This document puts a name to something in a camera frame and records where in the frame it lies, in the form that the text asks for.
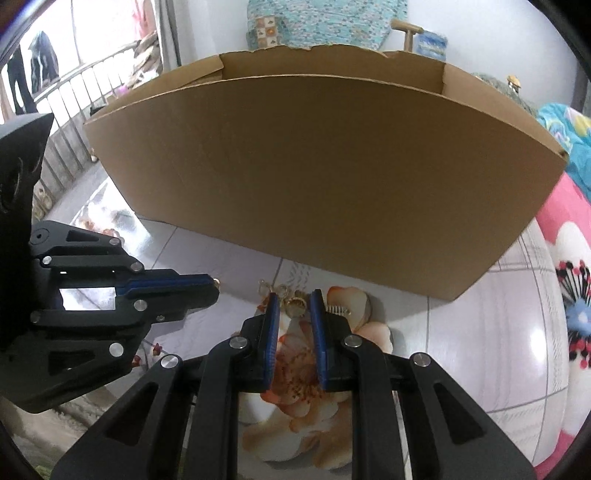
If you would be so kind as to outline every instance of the hanging clothes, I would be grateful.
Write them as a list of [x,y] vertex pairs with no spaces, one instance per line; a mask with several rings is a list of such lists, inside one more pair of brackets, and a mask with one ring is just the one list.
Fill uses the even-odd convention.
[[2,112],[4,123],[15,117],[15,113],[12,111],[12,107],[8,101],[8,94],[2,77],[0,77],[0,111]]
[[35,95],[59,78],[60,69],[56,52],[44,31],[35,35],[29,50],[31,50],[31,92]]
[[156,18],[152,0],[133,0],[132,18],[134,19],[135,39],[142,40],[156,31]]
[[[15,113],[22,115],[24,113],[37,112],[37,107],[27,85],[27,75],[25,74],[25,65],[22,62],[21,46],[18,46],[10,60],[8,60],[7,71]],[[18,103],[16,85],[18,85],[18,90],[24,103],[23,106]]]

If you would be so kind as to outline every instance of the wall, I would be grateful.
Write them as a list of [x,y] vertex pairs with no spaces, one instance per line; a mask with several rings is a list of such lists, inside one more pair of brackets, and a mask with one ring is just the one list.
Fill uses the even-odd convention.
[[[409,0],[408,21],[447,36],[448,61],[468,72],[514,74],[537,105],[572,100],[577,61],[527,0]],[[384,46],[401,48],[402,38],[393,33]]]
[[[248,0],[174,0],[183,63],[246,50]],[[537,105],[570,104],[576,59],[548,19],[527,0],[408,0],[409,22],[447,36],[448,61],[468,72],[516,75]],[[402,48],[393,32],[386,50]]]

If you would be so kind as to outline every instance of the earring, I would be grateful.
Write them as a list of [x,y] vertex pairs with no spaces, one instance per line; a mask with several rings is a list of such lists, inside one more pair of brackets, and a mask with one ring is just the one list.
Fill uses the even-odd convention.
[[285,302],[285,313],[291,318],[300,318],[306,314],[308,309],[308,295],[296,290],[294,295]]

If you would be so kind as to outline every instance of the blue fabric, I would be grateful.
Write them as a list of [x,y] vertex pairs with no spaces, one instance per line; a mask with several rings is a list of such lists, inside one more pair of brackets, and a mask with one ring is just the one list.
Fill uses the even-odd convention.
[[248,43],[256,42],[258,19],[277,19],[280,44],[306,48],[346,44],[378,50],[393,18],[405,20],[408,0],[249,0]]
[[568,105],[547,103],[537,119],[569,154],[565,172],[591,203],[591,118]]

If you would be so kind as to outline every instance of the black pants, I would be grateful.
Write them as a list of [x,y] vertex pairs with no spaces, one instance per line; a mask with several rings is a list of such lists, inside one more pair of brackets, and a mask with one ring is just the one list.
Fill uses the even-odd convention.
[[[8,60],[8,82],[10,83],[10,90],[12,91],[12,100],[14,100],[14,111],[17,115],[22,115],[24,113],[34,113],[37,112],[37,107],[35,106],[35,102],[33,101],[33,97],[29,92],[29,87],[27,86],[27,76],[25,75],[25,66],[22,62],[22,53],[21,47],[19,46],[17,50],[12,55],[12,58]],[[21,106],[17,100],[17,90],[16,85],[18,84],[18,89],[21,92],[21,98],[24,102],[24,106]]]

